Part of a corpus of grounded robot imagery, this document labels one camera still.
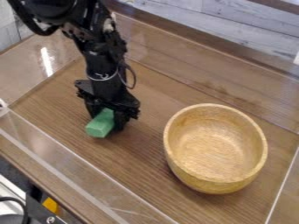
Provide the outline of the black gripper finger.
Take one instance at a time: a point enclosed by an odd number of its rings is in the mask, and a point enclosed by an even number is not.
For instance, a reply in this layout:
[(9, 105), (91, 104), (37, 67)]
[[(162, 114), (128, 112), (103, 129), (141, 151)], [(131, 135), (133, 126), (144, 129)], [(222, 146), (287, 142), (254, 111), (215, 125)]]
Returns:
[(85, 107), (91, 118), (95, 118), (103, 110), (103, 105), (100, 101), (85, 101)]
[(129, 111), (115, 111), (113, 112), (113, 121), (115, 121), (115, 130), (121, 131), (131, 119)]

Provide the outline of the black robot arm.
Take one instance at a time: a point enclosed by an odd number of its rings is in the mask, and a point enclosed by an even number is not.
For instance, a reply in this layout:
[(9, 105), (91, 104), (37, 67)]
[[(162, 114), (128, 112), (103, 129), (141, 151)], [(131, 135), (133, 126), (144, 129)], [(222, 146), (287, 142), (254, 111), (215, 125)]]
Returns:
[(77, 96), (91, 117), (112, 115), (112, 129), (120, 131), (140, 113), (140, 101), (129, 93), (128, 78), (136, 72), (127, 64), (127, 42), (101, 0), (7, 0), (28, 29), (40, 36), (61, 32), (85, 60), (84, 80), (75, 81)]

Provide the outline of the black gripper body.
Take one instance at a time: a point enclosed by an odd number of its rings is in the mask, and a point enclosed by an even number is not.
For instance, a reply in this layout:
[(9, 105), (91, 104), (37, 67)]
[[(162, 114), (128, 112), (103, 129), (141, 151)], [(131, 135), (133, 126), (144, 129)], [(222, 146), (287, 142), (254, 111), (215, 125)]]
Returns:
[(77, 97), (85, 102), (99, 101), (103, 108), (112, 111), (129, 111), (131, 118), (139, 116), (140, 101), (128, 92), (120, 81), (76, 80)]

